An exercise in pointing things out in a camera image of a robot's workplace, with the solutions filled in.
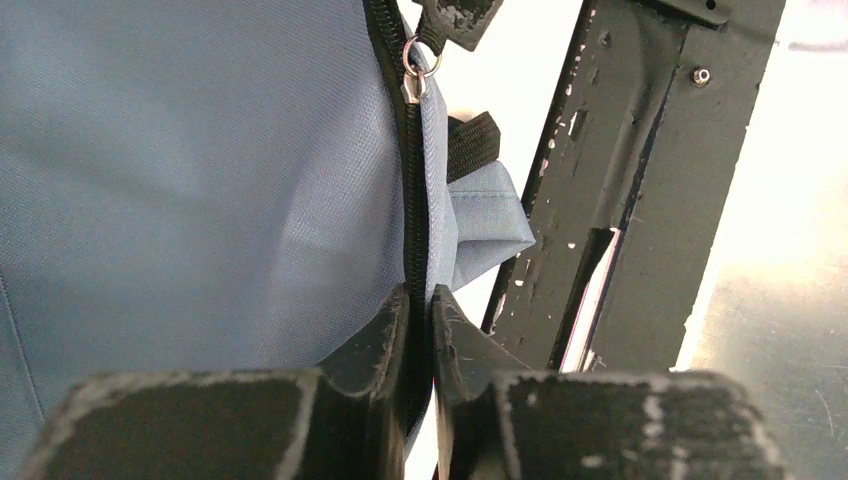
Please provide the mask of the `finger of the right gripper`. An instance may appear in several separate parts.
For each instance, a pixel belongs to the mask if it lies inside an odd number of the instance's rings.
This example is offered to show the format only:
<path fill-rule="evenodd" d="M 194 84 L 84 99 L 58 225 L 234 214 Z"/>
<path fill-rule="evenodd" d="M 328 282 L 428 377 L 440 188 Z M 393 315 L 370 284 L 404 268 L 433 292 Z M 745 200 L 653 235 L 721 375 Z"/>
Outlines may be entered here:
<path fill-rule="evenodd" d="M 422 0 L 416 29 L 418 40 L 432 52 L 442 52 L 451 42 L 474 52 L 503 0 Z"/>

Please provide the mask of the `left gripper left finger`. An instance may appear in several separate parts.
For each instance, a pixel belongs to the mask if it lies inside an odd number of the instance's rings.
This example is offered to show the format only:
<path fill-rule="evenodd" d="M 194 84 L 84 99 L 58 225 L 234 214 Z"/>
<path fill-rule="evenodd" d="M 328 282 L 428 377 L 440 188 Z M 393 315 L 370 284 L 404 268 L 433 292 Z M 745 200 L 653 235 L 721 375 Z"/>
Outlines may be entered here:
<path fill-rule="evenodd" d="M 409 295 L 316 367 L 127 372 L 75 387 L 24 479 L 400 479 Z"/>

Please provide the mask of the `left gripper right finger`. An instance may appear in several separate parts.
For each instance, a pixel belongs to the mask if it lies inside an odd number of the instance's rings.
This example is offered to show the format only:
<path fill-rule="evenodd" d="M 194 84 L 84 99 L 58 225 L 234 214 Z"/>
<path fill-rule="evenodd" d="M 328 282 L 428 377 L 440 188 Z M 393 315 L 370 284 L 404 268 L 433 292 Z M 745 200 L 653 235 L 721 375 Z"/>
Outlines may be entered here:
<path fill-rule="evenodd" d="M 533 370 L 438 286 L 442 479 L 788 479 L 759 409 L 713 372 Z"/>

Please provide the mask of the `blue-grey backpack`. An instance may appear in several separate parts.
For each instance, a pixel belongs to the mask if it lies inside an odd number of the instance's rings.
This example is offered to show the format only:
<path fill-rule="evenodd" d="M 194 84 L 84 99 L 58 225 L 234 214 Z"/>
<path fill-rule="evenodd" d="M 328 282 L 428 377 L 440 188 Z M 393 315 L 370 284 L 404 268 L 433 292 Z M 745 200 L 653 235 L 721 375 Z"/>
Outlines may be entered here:
<path fill-rule="evenodd" d="M 1 5 L 1 475 L 88 379 L 301 370 L 534 242 L 393 1 Z"/>

